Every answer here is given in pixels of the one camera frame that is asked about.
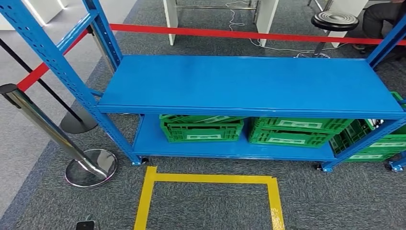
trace red barrier tape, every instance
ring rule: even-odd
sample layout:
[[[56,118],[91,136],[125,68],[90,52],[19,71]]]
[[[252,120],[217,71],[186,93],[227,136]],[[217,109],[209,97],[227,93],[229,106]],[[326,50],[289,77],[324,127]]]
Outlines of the red barrier tape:
[[[352,44],[379,44],[382,39],[370,38],[352,38],[352,37],[326,37],[310,36],[295,34],[260,34],[255,32],[240,32],[227,30],[206,30],[191,28],[168,28],[164,26],[147,26],[147,25],[129,25],[129,24],[110,24],[112,30],[153,33],[153,34],[176,34],[176,35],[193,35],[208,37],[232,37],[232,38],[252,38],[252,39],[269,39],[279,41],[296,41],[296,42],[339,42]],[[401,41],[398,45],[406,46],[406,41]]]
[[[296,34],[260,34],[255,32],[227,31],[227,30],[207,30],[207,29],[191,29],[191,28],[170,28],[164,26],[149,26],[149,25],[129,25],[129,24],[110,24],[110,28],[116,31],[126,31],[135,33],[152,33],[152,34],[176,34],[176,35],[193,35],[193,36],[208,36],[208,37],[231,37],[231,38],[251,38],[251,39],[269,39],[279,41],[296,41],[296,42],[338,42],[351,44],[366,44],[377,45],[382,39],[370,38],[352,38],[352,37],[326,37],[312,35],[296,35]],[[79,37],[72,43],[71,46],[64,52],[69,52],[85,35],[87,31],[83,31]],[[406,41],[400,41],[400,46],[406,46]],[[40,79],[47,71],[48,66],[43,62],[35,68],[27,77],[21,80],[17,86],[20,90],[26,91],[38,79]]]
[[[85,30],[83,31],[76,40],[66,49],[64,55],[69,52],[84,36],[86,36],[88,32]],[[18,84],[17,87],[22,90],[26,91],[30,88],[38,79],[40,79],[47,71],[49,67],[43,62],[37,68],[35,68],[27,77],[22,79]]]

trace electrical cable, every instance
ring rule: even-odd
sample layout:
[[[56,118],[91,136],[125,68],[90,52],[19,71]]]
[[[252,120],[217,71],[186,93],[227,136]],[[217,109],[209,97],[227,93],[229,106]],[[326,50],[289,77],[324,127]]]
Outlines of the electrical cable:
[[[230,2],[230,3],[226,3],[226,7],[230,7],[229,5],[231,5],[231,4],[236,4],[236,3],[242,3],[242,4],[249,5],[249,1],[234,1],[234,2]],[[233,27],[232,27],[233,25],[235,25],[235,26],[245,26],[244,23],[235,23],[235,22],[234,22],[234,18],[235,18],[235,16],[236,16],[236,12],[235,12],[234,10],[230,10],[230,11],[231,11],[231,13],[232,13],[231,20],[229,21],[230,24],[228,25],[228,27],[230,28],[230,30],[231,30],[231,31],[234,31],[234,30],[233,30]],[[255,44],[255,43],[252,41],[251,38],[249,38],[249,40],[250,40],[250,42],[251,42],[254,46],[262,47],[262,48],[265,48],[265,49],[271,49],[271,50],[276,50],[276,51],[292,51],[292,52],[297,52],[297,53],[300,53],[300,52],[314,52],[314,50],[295,50],[295,49],[287,49],[287,48],[284,48],[284,49],[277,49],[277,48],[273,48],[273,47],[269,47],[269,46],[261,46],[261,45],[259,45],[259,44]],[[345,46],[345,45],[347,45],[347,44],[348,44],[348,43],[343,43],[343,44],[339,45],[339,46],[336,47],[336,48],[325,48],[325,49],[322,49],[322,51],[338,49],[338,48],[341,48],[341,47],[343,47],[343,46]]]

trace lower shelf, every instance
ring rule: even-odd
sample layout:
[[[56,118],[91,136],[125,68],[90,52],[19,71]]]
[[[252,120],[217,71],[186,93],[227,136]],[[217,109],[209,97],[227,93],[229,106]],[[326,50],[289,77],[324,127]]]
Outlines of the lower shelf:
[[[134,153],[140,156],[287,161],[331,161],[336,159],[328,143],[318,149],[256,145],[248,143],[245,131],[236,142],[169,143],[159,127],[158,115],[145,115],[140,122],[142,124],[134,140]]]

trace stool seat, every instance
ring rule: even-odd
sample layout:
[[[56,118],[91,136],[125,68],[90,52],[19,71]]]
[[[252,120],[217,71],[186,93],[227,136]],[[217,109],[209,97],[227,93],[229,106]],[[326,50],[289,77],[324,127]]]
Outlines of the stool seat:
[[[312,17],[311,23],[320,29],[328,31],[350,31],[358,26],[357,17],[341,12],[323,11]]]

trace phone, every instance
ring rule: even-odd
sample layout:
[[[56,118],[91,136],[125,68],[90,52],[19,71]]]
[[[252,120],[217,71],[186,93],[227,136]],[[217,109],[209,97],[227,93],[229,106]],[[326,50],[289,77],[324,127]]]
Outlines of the phone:
[[[94,220],[80,221],[76,223],[76,230],[99,230]]]

